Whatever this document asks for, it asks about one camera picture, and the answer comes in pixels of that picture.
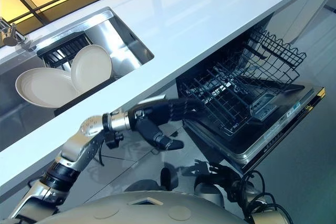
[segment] cabinet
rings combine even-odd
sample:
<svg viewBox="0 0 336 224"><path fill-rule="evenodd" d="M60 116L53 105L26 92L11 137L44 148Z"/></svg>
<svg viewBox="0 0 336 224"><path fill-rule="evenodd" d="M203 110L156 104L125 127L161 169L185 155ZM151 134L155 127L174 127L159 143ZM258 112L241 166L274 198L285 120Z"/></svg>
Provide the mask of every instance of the cabinet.
<svg viewBox="0 0 336 224"><path fill-rule="evenodd" d="M285 42L292 42L303 32L327 1L295 0L276 11L266 29Z"/></svg>

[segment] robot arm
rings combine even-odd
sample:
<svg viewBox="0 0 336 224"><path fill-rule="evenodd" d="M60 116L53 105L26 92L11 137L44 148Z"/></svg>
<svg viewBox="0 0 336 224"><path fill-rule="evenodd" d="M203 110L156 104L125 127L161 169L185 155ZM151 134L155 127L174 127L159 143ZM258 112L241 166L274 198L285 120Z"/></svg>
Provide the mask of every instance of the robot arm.
<svg viewBox="0 0 336 224"><path fill-rule="evenodd" d="M190 99L151 99L127 112L116 111L87 118L78 132L63 145L52 165L33 184L9 218L36 222L45 218L45 215L52 215L57 211L57 206L66 200L71 187L94 158L99 146L105 141L109 148L118 147L122 139L121 131L137 130L159 150L183 148L182 141L171 140L163 135L158 125L192 119L202 109L202 103Z"/></svg>

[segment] white plate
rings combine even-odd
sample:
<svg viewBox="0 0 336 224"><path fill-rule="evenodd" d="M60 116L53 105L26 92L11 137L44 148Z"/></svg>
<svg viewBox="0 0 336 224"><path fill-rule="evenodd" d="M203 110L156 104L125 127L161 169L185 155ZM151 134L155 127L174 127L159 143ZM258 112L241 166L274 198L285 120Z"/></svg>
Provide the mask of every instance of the white plate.
<svg viewBox="0 0 336 224"><path fill-rule="evenodd" d="M101 46L83 47L73 60L71 79L75 88L81 93L111 77L112 61L110 55Z"/></svg>
<svg viewBox="0 0 336 224"><path fill-rule="evenodd" d="M19 75L16 91L26 101L45 108L59 108L79 95L70 73L56 68L34 68Z"/></svg>

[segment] dishwasher rack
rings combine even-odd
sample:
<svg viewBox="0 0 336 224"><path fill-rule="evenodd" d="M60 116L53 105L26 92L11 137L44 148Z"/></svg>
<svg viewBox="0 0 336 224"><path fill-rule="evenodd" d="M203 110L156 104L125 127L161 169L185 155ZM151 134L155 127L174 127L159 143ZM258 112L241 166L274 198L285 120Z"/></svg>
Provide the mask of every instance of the dishwasher rack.
<svg viewBox="0 0 336 224"><path fill-rule="evenodd" d="M181 75L180 96L204 102L212 127L231 136L262 122L277 107L272 99L299 74L305 53L261 28L251 28Z"/></svg>

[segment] faucet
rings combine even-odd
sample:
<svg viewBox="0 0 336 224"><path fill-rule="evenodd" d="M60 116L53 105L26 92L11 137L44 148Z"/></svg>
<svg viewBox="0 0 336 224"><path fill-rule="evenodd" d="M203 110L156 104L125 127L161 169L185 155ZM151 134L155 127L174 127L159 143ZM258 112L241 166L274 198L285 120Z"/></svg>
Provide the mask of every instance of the faucet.
<svg viewBox="0 0 336 224"><path fill-rule="evenodd" d="M1 39L7 46L14 47L26 40L26 37L16 30L16 24L10 25L3 17L0 17Z"/></svg>

